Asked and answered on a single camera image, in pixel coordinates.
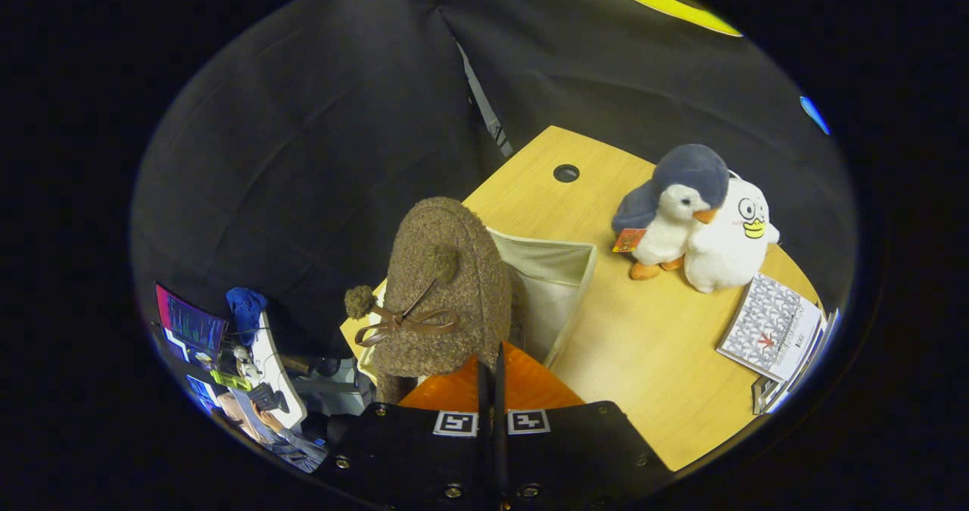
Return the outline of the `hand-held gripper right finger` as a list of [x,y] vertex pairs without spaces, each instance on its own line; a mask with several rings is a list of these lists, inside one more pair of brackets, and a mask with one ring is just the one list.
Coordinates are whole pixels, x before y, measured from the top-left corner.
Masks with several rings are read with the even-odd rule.
[[675,474],[612,401],[553,407],[564,384],[531,359],[499,353],[494,376],[494,490],[501,510],[625,510]]

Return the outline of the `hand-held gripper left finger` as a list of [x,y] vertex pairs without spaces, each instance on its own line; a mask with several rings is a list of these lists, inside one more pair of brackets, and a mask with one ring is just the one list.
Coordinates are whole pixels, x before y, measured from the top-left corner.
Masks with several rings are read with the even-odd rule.
[[330,440],[314,475],[363,510],[481,510],[491,504],[491,370],[471,359],[426,380],[417,407],[372,403]]

